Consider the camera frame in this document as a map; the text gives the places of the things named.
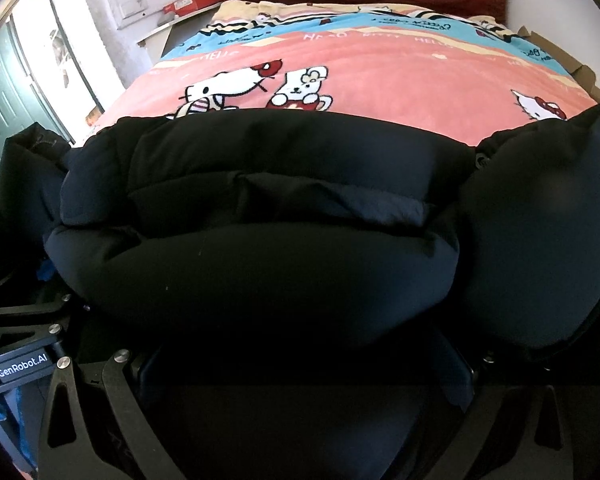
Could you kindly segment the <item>navy blue puffer jacket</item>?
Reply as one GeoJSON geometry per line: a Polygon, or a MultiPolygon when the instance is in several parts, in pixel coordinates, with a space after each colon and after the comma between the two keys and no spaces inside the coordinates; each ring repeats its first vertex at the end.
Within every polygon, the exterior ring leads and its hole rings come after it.
{"type": "MultiPolygon", "coordinates": [[[[54,274],[59,359],[129,350],[182,479],[600,479],[600,104],[475,146],[272,108],[30,125],[0,277],[54,274]]],[[[41,479],[58,360],[0,394],[0,479],[41,479]]]]}

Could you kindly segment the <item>green metal door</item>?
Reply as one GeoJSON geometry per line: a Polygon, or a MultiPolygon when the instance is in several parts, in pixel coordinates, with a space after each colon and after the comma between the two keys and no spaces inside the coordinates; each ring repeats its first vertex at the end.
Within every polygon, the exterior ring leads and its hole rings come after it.
{"type": "Polygon", "coordinates": [[[6,139],[35,122],[74,142],[33,79],[15,26],[6,22],[0,28],[0,165],[6,139]]]}

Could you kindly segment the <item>white bedside shelf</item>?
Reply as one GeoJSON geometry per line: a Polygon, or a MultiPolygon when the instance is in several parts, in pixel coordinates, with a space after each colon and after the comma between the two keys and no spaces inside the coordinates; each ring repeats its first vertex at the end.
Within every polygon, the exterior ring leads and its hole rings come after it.
{"type": "Polygon", "coordinates": [[[189,14],[185,14],[183,16],[178,16],[177,18],[174,18],[171,21],[168,21],[160,26],[158,26],[157,28],[151,30],[150,32],[148,32],[146,35],[144,35],[143,37],[140,37],[139,40],[137,40],[136,44],[139,47],[145,47],[146,46],[146,42],[152,38],[153,36],[158,36],[160,35],[162,32],[165,32],[168,29],[171,29],[174,25],[176,24],[180,24],[181,22],[187,21],[190,18],[196,18],[196,16],[201,15],[201,14],[205,14],[207,12],[210,12],[212,10],[217,9],[219,6],[221,5],[221,3],[217,2],[217,3],[213,3],[211,6],[206,6],[205,8],[202,9],[198,9],[196,11],[190,12],[189,14]]]}

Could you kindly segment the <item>red and white box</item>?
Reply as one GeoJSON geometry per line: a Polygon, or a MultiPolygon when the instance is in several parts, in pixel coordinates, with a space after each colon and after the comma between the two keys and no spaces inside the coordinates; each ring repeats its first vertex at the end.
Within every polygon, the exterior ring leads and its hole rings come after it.
{"type": "Polygon", "coordinates": [[[164,14],[188,15],[215,6],[222,0],[174,0],[162,8],[164,14]]]}

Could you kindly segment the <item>pink Hello Kitty blanket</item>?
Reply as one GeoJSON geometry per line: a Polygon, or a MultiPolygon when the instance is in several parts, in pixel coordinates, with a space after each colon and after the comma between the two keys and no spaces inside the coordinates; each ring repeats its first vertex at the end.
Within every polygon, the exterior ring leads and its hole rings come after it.
{"type": "Polygon", "coordinates": [[[230,0],[140,75],[98,125],[272,108],[385,120],[475,145],[593,105],[553,55],[489,15],[230,0]]]}

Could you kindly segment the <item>brown cardboard sheet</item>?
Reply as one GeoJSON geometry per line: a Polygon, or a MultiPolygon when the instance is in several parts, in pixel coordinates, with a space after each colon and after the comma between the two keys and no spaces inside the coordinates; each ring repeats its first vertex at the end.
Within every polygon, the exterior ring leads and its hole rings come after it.
{"type": "Polygon", "coordinates": [[[596,73],[590,66],[580,62],[557,44],[553,44],[550,40],[524,26],[518,30],[518,35],[554,58],[596,103],[600,103],[600,88],[597,87],[596,73]]]}

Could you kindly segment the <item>white wall socket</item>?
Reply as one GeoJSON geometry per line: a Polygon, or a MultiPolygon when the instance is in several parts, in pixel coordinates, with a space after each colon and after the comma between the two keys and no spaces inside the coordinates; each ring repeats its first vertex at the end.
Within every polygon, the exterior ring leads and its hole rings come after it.
{"type": "Polygon", "coordinates": [[[128,0],[119,4],[121,17],[128,20],[135,15],[143,15],[147,9],[146,0],[128,0]]]}

